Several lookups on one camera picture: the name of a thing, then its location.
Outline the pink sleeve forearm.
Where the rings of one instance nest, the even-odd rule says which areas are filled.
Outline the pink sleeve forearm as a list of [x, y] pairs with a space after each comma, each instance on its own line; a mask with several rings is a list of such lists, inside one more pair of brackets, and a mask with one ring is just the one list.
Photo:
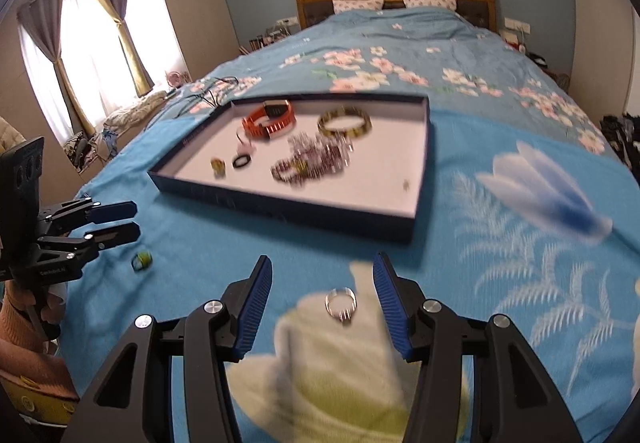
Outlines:
[[77, 401], [78, 394], [62, 357], [49, 354], [28, 318], [26, 307], [35, 304], [29, 291], [6, 284], [1, 306], [1, 376], [27, 388]]

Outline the person's left hand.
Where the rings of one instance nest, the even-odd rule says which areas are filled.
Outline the person's left hand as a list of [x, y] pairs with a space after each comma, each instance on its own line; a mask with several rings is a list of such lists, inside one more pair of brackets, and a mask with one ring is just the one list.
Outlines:
[[[46, 303], [40, 307], [40, 317], [44, 322], [60, 324], [66, 310], [67, 286], [56, 284], [48, 289]], [[34, 294], [17, 285], [15, 281], [6, 281], [6, 298], [17, 311], [26, 312], [38, 302]]]

